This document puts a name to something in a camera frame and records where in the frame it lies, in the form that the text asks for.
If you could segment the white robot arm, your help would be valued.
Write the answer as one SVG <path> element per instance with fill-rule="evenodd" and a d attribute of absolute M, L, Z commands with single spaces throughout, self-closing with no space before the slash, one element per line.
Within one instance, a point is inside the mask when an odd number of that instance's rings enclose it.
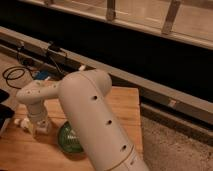
<path fill-rule="evenodd" d="M 17 93 L 32 124 L 47 118 L 44 101 L 57 98 L 96 171 L 149 171 L 105 100 L 112 81 L 108 73 L 77 71 L 49 86 L 34 80 Z"/>

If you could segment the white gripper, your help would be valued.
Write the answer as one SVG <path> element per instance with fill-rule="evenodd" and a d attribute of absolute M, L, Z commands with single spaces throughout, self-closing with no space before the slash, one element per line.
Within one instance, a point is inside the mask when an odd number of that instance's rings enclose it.
<path fill-rule="evenodd" d="M 32 123 L 37 123 L 42 120 L 48 120 L 47 117 L 47 110 L 44 106 L 33 106 L 29 105 L 27 107 L 28 110 L 28 118 Z M 22 128 L 24 131 L 28 131 L 32 136 L 36 135 L 36 128 L 35 125 L 31 122 L 24 121 L 22 123 Z M 41 133 L 48 135 L 52 130 L 52 124 L 47 123 L 44 127 L 41 128 Z"/>

